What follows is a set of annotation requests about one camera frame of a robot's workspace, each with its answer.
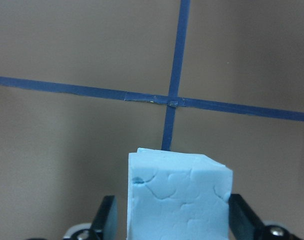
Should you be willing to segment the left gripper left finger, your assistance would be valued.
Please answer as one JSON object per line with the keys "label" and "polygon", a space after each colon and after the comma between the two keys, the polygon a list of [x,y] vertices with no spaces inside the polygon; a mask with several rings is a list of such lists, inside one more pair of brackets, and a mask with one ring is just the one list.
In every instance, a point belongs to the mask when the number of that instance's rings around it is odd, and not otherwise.
{"label": "left gripper left finger", "polygon": [[117,233],[118,208],[114,195],[103,197],[92,222],[70,227],[63,240],[115,240]]}

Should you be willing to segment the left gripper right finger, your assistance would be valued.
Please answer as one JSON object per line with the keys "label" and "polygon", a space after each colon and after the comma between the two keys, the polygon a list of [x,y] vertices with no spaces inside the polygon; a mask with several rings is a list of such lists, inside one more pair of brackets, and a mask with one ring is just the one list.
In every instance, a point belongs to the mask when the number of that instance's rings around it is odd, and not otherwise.
{"label": "left gripper right finger", "polygon": [[237,240],[297,240],[278,224],[265,224],[240,194],[229,198],[229,228]]}

